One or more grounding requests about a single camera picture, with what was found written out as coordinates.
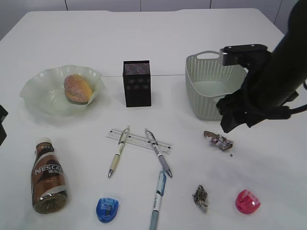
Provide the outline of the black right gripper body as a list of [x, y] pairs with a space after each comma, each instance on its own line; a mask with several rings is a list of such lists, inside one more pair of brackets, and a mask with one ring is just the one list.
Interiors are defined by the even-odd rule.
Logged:
[[248, 127], [266, 119], [286, 120], [295, 109], [285, 104], [298, 96], [298, 86], [298, 81], [245, 81], [239, 90], [220, 99], [216, 106], [221, 116], [231, 112], [246, 113]]

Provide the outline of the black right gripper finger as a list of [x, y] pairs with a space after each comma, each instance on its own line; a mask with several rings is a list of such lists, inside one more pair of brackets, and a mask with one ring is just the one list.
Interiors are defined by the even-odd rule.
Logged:
[[222, 115], [221, 127], [225, 133], [229, 133], [237, 126], [246, 123], [247, 114], [244, 112], [231, 112]]

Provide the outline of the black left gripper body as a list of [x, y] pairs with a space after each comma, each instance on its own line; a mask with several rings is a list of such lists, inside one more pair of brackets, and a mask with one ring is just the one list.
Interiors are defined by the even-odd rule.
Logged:
[[2, 125], [7, 115], [8, 115], [8, 112], [4, 109], [2, 105], [0, 105], [0, 145], [2, 145], [2, 143], [7, 137], [6, 131]]

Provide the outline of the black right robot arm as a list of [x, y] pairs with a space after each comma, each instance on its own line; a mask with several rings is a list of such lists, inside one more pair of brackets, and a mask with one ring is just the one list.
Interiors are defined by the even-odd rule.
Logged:
[[221, 127], [229, 133], [241, 124], [252, 127], [263, 120], [286, 120], [306, 111], [286, 103], [297, 96], [307, 80], [307, 2], [293, 7], [288, 31], [273, 52], [265, 45], [226, 46], [220, 50], [223, 66], [240, 65], [248, 70], [241, 87], [216, 105]]

